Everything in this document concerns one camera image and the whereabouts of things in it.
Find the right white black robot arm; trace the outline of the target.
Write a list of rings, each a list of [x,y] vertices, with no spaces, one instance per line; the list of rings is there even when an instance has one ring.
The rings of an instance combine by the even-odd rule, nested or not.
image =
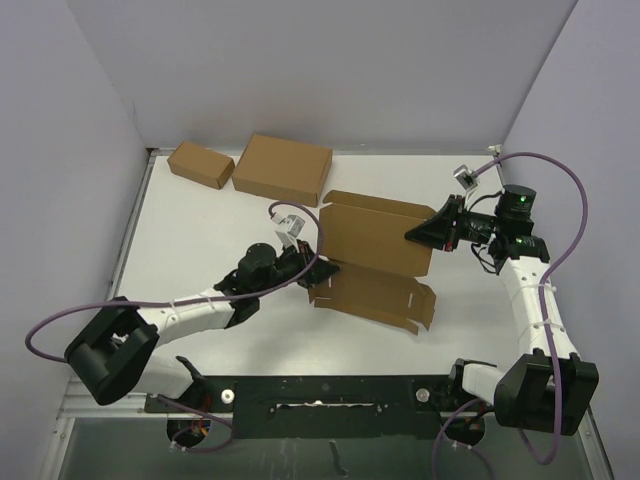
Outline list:
[[[464,409],[480,398],[492,405],[504,427],[571,436],[589,407],[599,373],[569,339],[553,286],[544,276],[551,262],[544,240],[533,234],[535,197],[528,187],[507,185],[487,215],[452,195],[405,238],[446,252],[462,241],[486,247],[511,302],[519,358],[506,372],[483,361],[457,360],[444,385],[446,400]]]

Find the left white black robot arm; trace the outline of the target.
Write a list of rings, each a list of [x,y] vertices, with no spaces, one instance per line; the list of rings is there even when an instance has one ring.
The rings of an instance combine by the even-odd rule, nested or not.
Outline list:
[[[117,297],[72,340],[64,358],[100,405],[130,393],[159,394],[182,411],[203,398],[203,376],[184,356],[162,358],[156,349],[209,330],[235,327],[260,308],[261,297],[295,283],[310,290],[339,272],[305,241],[276,251],[251,245],[236,269],[212,288],[162,307],[131,305]]]

